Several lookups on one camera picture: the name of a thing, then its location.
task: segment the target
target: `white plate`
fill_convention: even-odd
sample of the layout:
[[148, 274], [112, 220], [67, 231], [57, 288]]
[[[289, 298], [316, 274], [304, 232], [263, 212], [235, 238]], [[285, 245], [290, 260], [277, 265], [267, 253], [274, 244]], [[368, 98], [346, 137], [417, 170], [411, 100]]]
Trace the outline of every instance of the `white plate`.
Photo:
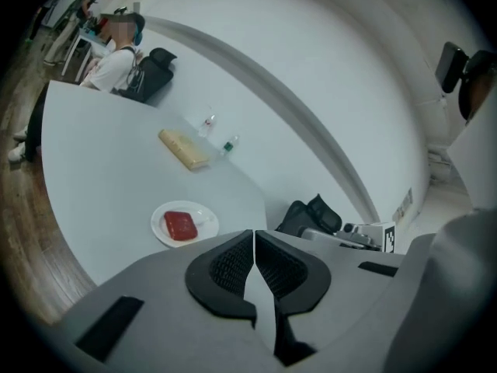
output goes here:
[[[195, 239], [185, 241], [178, 241], [171, 238], [164, 219], [166, 211], [183, 211], [189, 213], [192, 216], [193, 222], [196, 223], [198, 236]], [[202, 204], [189, 202], [187, 200], [176, 200], [158, 207], [152, 215], [150, 224], [157, 239], [168, 247], [190, 245], [199, 242], [200, 240], [213, 238], [219, 233], [219, 221], [217, 220], [216, 215]]]

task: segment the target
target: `white panel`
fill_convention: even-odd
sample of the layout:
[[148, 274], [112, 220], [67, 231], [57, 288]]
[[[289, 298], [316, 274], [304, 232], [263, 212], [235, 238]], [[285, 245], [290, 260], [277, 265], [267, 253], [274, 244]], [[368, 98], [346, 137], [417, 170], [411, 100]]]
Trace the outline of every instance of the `white panel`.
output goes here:
[[475, 208], [497, 207], [497, 86], [447, 150]]

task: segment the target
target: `white table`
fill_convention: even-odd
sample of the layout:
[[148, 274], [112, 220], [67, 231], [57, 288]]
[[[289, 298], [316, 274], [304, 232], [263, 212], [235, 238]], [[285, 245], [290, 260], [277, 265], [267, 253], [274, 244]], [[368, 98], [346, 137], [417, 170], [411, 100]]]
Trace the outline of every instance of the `white table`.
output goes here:
[[[155, 208], [191, 200], [219, 218], [220, 234], [265, 229], [261, 190], [229, 160], [190, 172], [158, 139], [195, 134], [167, 110], [51, 82], [43, 115], [43, 170], [55, 218], [86, 273], [100, 285], [133, 262], [166, 250]], [[215, 153], [204, 141], [202, 148]]]
[[[86, 33], [83, 29], [79, 29], [78, 35], [73, 40], [71, 47], [69, 48], [68, 53], [65, 56], [64, 59], [65, 64], [61, 73], [62, 76], [64, 76], [65, 72], [68, 70], [69, 62], [71, 61], [71, 58], [74, 55], [76, 47], [78, 46], [80, 40], [88, 41], [92, 45], [92, 47], [96, 49], [102, 50], [106, 48], [105, 43], [103, 43], [97, 36], [93, 36], [91, 34]], [[76, 82], [79, 81], [79, 78], [81, 77], [83, 71], [85, 70], [85, 66], [88, 63], [88, 59], [90, 58], [91, 53], [92, 53], [92, 48], [89, 48], [85, 58], [83, 59], [83, 62], [81, 63], [81, 66], [79, 67], [78, 74], [76, 75], [75, 79]]]

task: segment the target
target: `white sneaker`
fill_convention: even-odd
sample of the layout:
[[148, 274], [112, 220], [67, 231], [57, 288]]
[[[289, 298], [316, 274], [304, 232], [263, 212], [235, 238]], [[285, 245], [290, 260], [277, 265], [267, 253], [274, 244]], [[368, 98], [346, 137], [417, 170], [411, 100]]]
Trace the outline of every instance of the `white sneaker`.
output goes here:
[[18, 142], [23, 142], [26, 140], [26, 137], [28, 135], [28, 127], [25, 126], [21, 131], [17, 131], [14, 133], [12, 138], [14, 138]]
[[9, 162], [21, 163], [26, 157], [26, 144], [21, 142], [16, 148], [9, 152]]

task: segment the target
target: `black office chair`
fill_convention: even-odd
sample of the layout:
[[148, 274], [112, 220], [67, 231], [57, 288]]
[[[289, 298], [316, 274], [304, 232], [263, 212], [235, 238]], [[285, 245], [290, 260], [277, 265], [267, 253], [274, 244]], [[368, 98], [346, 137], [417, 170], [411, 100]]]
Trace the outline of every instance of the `black office chair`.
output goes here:
[[302, 228], [313, 228], [329, 235], [335, 234], [342, 227], [342, 219], [318, 194], [308, 204], [300, 200], [294, 201], [276, 229], [287, 235], [299, 236]]
[[155, 48], [141, 60], [128, 89], [119, 90], [118, 93], [133, 101], [146, 103], [159, 89], [171, 82], [174, 73], [169, 65], [176, 58], [164, 48]]

